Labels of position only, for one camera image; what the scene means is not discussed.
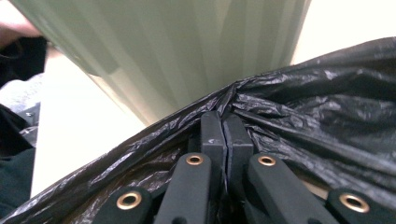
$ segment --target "person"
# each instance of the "person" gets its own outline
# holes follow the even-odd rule
[[[0,88],[44,71],[47,41],[8,0],[0,0]],[[35,149],[24,120],[0,105],[0,219],[30,198]]]

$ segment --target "garbage bag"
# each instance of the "garbage bag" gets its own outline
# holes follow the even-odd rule
[[[236,81],[151,125],[0,222],[91,223],[115,190],[154,191],[170,181],[190,133],[211,110],[239,116],[255,147],[299,177],[364,192],[396,209],[396,38],[390,37]]]

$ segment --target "white wall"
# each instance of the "white wall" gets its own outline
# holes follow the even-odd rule
[[[395,9],[392,0],[312,0],[291,63],[396,36]]]

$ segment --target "black plastic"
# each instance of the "black plastic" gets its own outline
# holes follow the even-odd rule
[[[274,222],[253,204],[246,201],[244,205],[247,222],[249,224],[273,224]]]
[[[201,117],[201,152],[212,161],[211,199],[217,199],[225,171],[227,145],[217,111],[204,113]]]
[[[342,203],[340,197],[342,195],[351,195],[354,197],[358,197],[360,200],[363,200],[368,204],[367,211],[360,210],[359,208],[363,208],[359,201],[355,201],[356,203],[349,203],[346,201]],[[345,206],[349,205],[352,208],[357,207],[358,210],[353,210]],[[390,210],[384,208],[378,203],[373,202],[370,198],[365,196],[362,193],[357,192],[356,190],[351,189],[334,189],[329,192],[329,197],[326,202],[326,207],[332,214],[340,221],[340,223],[347,224],[389,224],[396,223],[396,213],[391,212]]]
[[[274,223],[338,223],[282,160],[256,154],[249,160],[247,175]]]
[[[191,157],[200,163],[189,164]],[[206,223],[211,163],[209,157],[202,153],[188,153],[180,157],[155,217],[155,224]]]
[[[117,200],[124,194],[137,192],[141,196],[140,203],[130,209],[120,209]],[[152,199],[148,191],[142,188],[123,188],[114,192],[101,207],[92,224],[149,224],[152,223]]]
[[[228,191],[236,200],[245,199],[243,188],[243,173],[246,171],[248,160],[254,153],[254,146],[245,130],[242,120],[236,115],[229,115],[223,122],[224,134],[227,141],[227,180]]]
[[[396,209],[396,38],[391,37],[236,81],[124,141],[0,223],[90,223],[120,187],[160,188],[187,152],[201,116],[214,110],[221,116],[234,112],[255,148],[279,157],[300,177],[327,189],[364,192]]]

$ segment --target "black plastic bag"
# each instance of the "black plastic bag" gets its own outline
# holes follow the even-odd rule
[[[235,82],[163,119],[22,205],[3,223],[91,223],[123,186],[171,178],[210,110],[232,111],[255,147],[324,188],[396,209],[396,38],[343,49]]]

